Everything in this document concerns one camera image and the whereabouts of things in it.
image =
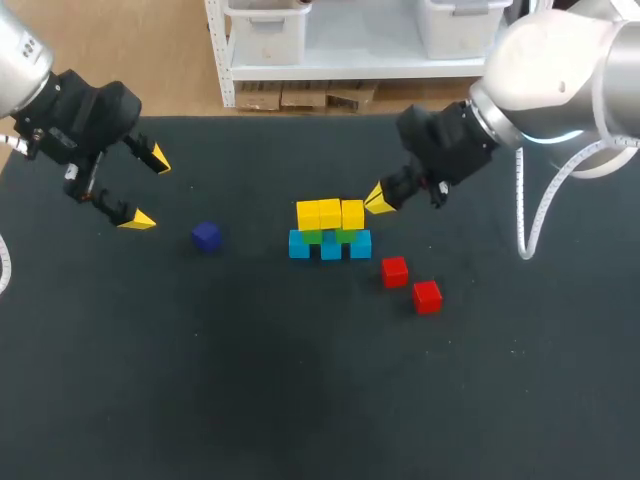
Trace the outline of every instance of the white cable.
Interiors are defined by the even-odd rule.
[[[27,154],[29,145],[23,138],[11,137],[9,135],[0,134],[0,144],[6,143],[15,151],[23,155]],[[5,243],[2,235],[0,235],[0,295],[5,291],[11,279],[11,257],[9,256],[9,248]]]
[[[0,295],[9,285],[11,279],[11,257],[9,256],[9,249],[7,244],[4,243],[2,235],[0,235]]]
[[[9,135],[0,134],[0,143],[6,143],[11,148],[23,155],[27,154],[27,149],[29,148],[27,141],[23,138],[10,137]]]
[[[612,137],[616,148],[638,148],[640,140],[629,137]],[[571,159],[558,171],[551,183],[547,187],[538,205],[538,210],[533,219],[531,232],[529,233],[529,242],[525,243],[524,231],[524,152],[522,148],[516,151],[516,228],[518,232],[518,253],[523,260],[529,260],[536,253],[538,238],[544,224],[544,218],[549,210],[553,197],[560,189],[562,183],[567,179],[571,172],[575,170],[582,162],[591,158],[596,153],[610,148],[605,140],[598,140],[586,148],[576,153]]]

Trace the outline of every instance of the block stack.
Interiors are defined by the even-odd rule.
[[[364,229],[362,200],[312,200],[297,202],[298,229],[289,232],[289,257],[311,258],[320,249],[322,260],[371,258],[371,232]]]

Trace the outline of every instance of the wooden floor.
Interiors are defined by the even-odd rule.
[[[124,82],[143,115],[238,115],[222,106],[203,0],[4,0],[56,54],[54,69],[92,85]],[[371,113],[412,103],[441,109],[466,96],[468,79],[383,82]],[[12,132],[10,119],[0,132]],[[9,151],[0,150],[0,170]]]

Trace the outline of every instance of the white storage bin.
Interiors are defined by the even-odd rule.
[[[311,5],[296,7],[293,0],[229,0],[224,12],[235,32],[234,59],[243,65],[301,63],[310,11]]]
[[[504,9],[513,0],[418,0],[418,24],[427,57],[484,57]]]

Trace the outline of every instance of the red block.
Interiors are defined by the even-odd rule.
[[[409,269],[403,257],[382,260],[382,281],[387,288],[404,287],[409,283]]]
[[[420,314],[436,313],[442,308],[442,295],[435,281],[420,282],[413,286],[413,303]]]

